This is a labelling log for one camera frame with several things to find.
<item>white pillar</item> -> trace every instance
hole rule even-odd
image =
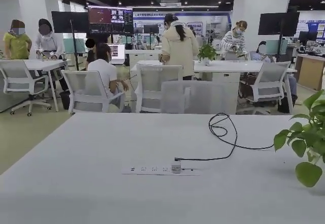
[[[49,20],[53,27],[51,11],[59,11],[58,0],[19,0],[19,5],[26,34],[32,42],[36,40],[38,34],[39,19]],[[34,48],[31,49],[30,58],[36,58]]]
[[[262,13],[286,12],[287,7],[288,0],[234,0],[233,27],[240,20],[248,23],[245,32],[247,51],[256,50],[260,41],[279,38],[278,36],[259,36],[259,19]]]

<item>bag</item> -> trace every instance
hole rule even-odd
[[[247,98],[253,96],[253,89],[251,85],[255,83],[256,79],[257,76],[251,74],[247,74],[240,79],[241,81],[245,82],[245,83],[240,82],[239,91],[241,94],[241,98]]]

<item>yellow shirt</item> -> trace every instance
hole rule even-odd
[[[9,44],[11,59],[28,59],[27,42],[30,42],[30,39],[26,34],[14,36],[5,33],[4,42]]]

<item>power cord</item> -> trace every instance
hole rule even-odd
[[[219,121],[217,122],[212,122],[215,118],[217,117],[220,117],[220,116],[225,116],[224,118],[220,119]],[[235,141],[234,143],[231,143],[231,142],[228,142],[227,140],[223,139],[224,136],[226,136],[228,134],[228,130],[223,127],[223,126],[217,126],[218,123],[222,122],[222,121],[225,121],[225,120],[229,120],[231,122],[231,124],[233,125],[233,128],[235,130],[235,133],[236,133],[236,138],[235,138]],[[240,145],[237,145],[237,139],[238,139],[238,132],[237,132],[237,129],[236,129],[236,126],[234,124],[234,122],[232,121],[232,119],[230,118],[230,116],[228,114],[225,114],[225,113],[218,113],[216,115],[214,115],[213,117],[210,118],[209,120],[209,124],[208,124],[208,127],[209,127],[209,130],[210,132],[216,136],[219,140],[221,140],[222,142],[226,143],[226,144],[229,144],[229,145],[232,145],[232,149],[230,151],[230,153],[227,155],[227,156],[224,156],[224,157],[219,157],[219,158],[208,158],[208,159],[200,159],[200,158],[178,158],[176,157],[175,158],[175,161],[178,162],[178,161],[216,161],[218,159],[227,159],[229,158],[236,147],[238,148],[242,148],[242,149],[250,149],[250,150],[264,150],[264,149],[270,149],[273,147],[273,145],[271,146],[268,146],[268,147],[261,147],[261,148],[251,148],[251,147],[245,147],[245,146],[240,146]],[[222,129],[224,132],[223,134],[217,134],[214,129]]]

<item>display screen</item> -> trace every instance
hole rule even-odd
[[[131,34],[133,10],[111,7],[88,7],[91,34]]]

